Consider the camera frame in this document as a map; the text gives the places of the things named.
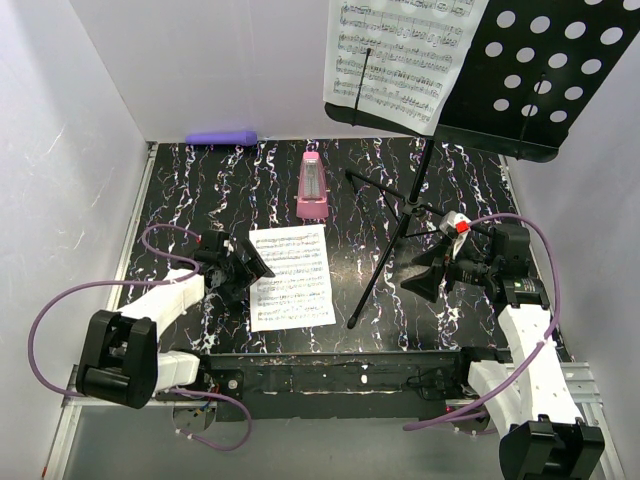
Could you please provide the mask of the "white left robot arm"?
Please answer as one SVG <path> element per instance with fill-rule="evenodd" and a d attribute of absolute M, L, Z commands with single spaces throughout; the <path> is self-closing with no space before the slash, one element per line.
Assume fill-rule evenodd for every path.
<path fill-rule="evenodd" d="M 158 286 L 117 311 L 96 312 L 89 321 L 76 390 L 135 409 L 173 387 L 190 399 L 205 398 L 213 377 L 200 367 L 200 358 L 183 351 L 161 353 L 158 342 L 209 293 L 233 299 L 259 279 L 275 276 L 250 240 L 240 246 L 236 252 L 228 233 L 207 230 L 189 256 L 174 259 Z"/>

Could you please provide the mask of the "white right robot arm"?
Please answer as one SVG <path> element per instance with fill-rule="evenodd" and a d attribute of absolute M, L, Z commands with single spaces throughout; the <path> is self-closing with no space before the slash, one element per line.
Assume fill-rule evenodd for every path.
<path fill-rule="evenodd" d="M 588 479 L 605 449 L 602 431 L 583 419 L 549 332 L 557 316 L 543 282 L 530 273 L 530 232 L 517 224 L 490 231 L 486 254 L 464 245 L 471 228 L 457 215 L 441 223 L 443 239 L 416 263 L 426 271 L 402 287 L 429 301 L 440 285 L 480 286 L 492 302 L 513 367 L 489 348 L 465 347 L 452 373 L 454 389 L 481 401 L 499 437 L 506 479 Z"/>

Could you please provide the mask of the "white sheet music page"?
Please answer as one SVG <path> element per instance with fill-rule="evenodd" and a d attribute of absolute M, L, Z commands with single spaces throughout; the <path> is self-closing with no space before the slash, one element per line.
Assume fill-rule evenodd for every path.
<path fill-rule="evenodd" d="M 254 230 L 249 239 L 274 273 L 250 287 L 253 333 L 336 323 L 324 225 Z"/>
<path fill-rule="evenodd" d="M 484 1 L 332 1 L 323 99 L 435 132 Z"/>

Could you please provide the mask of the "black folding music stand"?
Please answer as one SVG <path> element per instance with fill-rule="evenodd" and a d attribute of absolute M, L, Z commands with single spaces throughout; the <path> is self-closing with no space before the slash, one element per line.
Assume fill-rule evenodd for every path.
<path fill-rule="evenodd" d="M 438 143 L 539 163 L 554 159 L 639 32 L 635 1 L 484 2 L 487 8 L 432 135 L 324 101 L 333 121 L 425 141 L 394 239 L 405 238 L 412 218 L 426 209 L 420 190 Z"/>

